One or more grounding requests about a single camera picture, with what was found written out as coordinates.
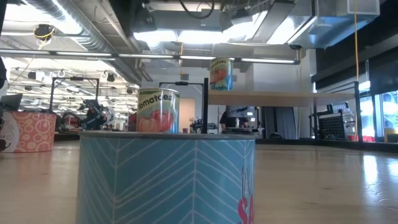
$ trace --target chevron pattern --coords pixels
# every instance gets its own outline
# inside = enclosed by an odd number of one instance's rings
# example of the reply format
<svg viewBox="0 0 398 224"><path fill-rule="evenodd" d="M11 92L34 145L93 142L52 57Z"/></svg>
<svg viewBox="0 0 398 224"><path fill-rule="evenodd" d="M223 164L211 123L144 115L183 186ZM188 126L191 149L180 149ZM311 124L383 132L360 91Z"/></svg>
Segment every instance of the chevron pattern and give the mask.
<svg viewBox="0 0 398 224"><path fill-rule="evenodd" d="M254 140L80 140L77 224L242 222Z"/></svg>

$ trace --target wooden floor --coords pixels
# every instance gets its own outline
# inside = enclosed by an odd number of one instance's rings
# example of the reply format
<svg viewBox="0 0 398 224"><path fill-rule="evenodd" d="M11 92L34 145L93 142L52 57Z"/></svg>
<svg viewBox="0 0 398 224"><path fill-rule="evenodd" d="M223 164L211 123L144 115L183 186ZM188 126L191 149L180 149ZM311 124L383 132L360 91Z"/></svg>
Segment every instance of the wooden floor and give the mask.
<svg viewBox="0 0 398 224"><path fill-rule="evenodd" d="M74 223L78 154L77 142L0 154L0 223ZM398 154L266 145L256 156L256 224L398 223Z"/></svg>

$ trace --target orange patterned container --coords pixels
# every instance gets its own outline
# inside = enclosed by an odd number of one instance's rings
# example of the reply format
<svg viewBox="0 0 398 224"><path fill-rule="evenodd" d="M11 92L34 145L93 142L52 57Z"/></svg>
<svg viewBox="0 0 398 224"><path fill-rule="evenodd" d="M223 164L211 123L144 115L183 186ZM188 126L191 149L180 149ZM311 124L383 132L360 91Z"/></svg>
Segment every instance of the orange patterned container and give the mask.
<svg viewBox="0 0 398 224"><path fill-rule="evenodd" d="M0 132L2 152L51 151L54 143L54 114L4 112Z"/></svg>

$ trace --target can label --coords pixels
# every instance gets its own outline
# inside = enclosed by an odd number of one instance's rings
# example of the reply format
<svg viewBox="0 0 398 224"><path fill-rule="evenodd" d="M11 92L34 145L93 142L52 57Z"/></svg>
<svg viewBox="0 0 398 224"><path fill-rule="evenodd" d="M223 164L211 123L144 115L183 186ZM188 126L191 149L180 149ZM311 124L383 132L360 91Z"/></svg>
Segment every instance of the can label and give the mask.
<svg viewBox="0 0 398 224"><path fill-rule="evenodd" d="M233 64L228 58L215 58L210 64L210 89L232 90Z"/></svg>
<svg viewBox="0 0 398 224"><path fill-rule="evenodd" d="M180 93L166 89L138 91L137 131L178 133Z"/></svg>

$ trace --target shelf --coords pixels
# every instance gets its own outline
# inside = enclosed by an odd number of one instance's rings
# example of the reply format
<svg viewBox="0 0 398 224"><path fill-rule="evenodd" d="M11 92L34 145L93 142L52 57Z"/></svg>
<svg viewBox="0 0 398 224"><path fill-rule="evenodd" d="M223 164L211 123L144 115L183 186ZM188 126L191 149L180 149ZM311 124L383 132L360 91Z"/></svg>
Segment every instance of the shelf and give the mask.
<svg viewBox="0 0 398 224"><path fill-rule="evenodd" d="M351 93L303 93L303 92L263 92L263 91L209 91L209 105L230 106L325 106L354 99Z"/></svg>

